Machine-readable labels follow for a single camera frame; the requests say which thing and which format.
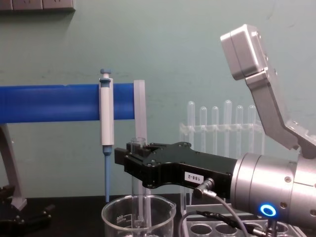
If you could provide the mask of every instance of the gray cable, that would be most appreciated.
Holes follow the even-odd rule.
[[[240,229],[242,230],[243,234],[245,235],[245,237],[248,237],[248,231],[246,230],[245,225],[243,224],[242,220],[237,216],[235,211],[230,206],[228,206],[227,203],[225,203],[224,200],[222,200],[220,197],[215,196],[213,198],[218,200],[234,216],[234,218],[239,223]]]
[[[184,219],[186,219],[188,216],[191,216],[191,215],[196,215],[197,214],[197,211],[190,211],[190,212],[187,212],[186,214],[184,214],[180,221],[179,221],[179,225],[178,225],[178,235],[179,237],[182,237],[182,225],[183,225],[183,222],[184,222]]]

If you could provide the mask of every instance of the blue horizontal bar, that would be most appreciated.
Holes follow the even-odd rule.
[[[134,85],[114,84],[114,119],[134,119]],[[99,85],[0,86],[0,123],[99,120]]]

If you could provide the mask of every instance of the glass test tube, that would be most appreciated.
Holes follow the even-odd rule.
[[[241,105],[238,105],[236,107],[236,125],[237,125],[237,131],[236,131],[236,158],[239,158],[241,156],[241,129],[242,129],[242,123],[243,123],[243,107]]]
[[[249,129],[249,152],[254,152],[254,140],[255,140],[255,124],[256,124],[256,107],[250,105],[248,107],[248,123],[250,125]]]
[[[146,144],[146,139],[142,137],[136,137],[131,139],[131,152],[137,154],[138,149],[143,148]],[[144,195],[146,195],[146,190],[142,186],[142,182],[132,176],[132,195],[135,196],[132,200],[132,227],[140,228],[144,227],[146,217],[146,206],[144,205]]]
[[[207,108],[201,107],[199,110],[199,124],[201,125],[201,152],[206,152],[206,131],[205,126],[207,124]]]
[[[212,125],[214,126],[213,131],[213,154],[217,155],[217,126],[219,124],[219,110],[217,106],[212,108]]]
[[[188,127],[189,127],[189,143],[191,144],[191,149],[194,150],[194,126],[196,125],[196,104],[193,101],[188,103],[187,108],[188,116]],[[192,205],[192,189],[188,189],[190,193],[190,205]]]
[[[229,129],[232,124],[232,102],[230,100],[226,100],[224,103],[224,125],[225,133],[224,133],[224,156],[229,157]]]

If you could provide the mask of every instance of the electrical outlet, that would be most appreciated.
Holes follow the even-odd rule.
[[[43,0],[43,9],[74,10],[73,0]]]
[[[41,10],[41,0],[13,0],[13,10]]]
[[[12,0],[0,0],[0,11],[12,11]]]

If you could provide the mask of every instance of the black tabletop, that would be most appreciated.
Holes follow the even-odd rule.
[[[166,199],[177,204],[177,214],[174,218],[174,237],[178,237],[177,227],[181,218],[180,195],[164,194]],[[120,196],[111,196],[110,200]],[[28,204],[23,209],[26,216],[35,215],[53,204],[56,206],[52,214],[49,229],[38,231],[28,237],[104,237],[104,223],[101,210],[105,205],[104,197],[48,197],[28,198]],[[303,230],[307,237],[316,237],[316,231]]]

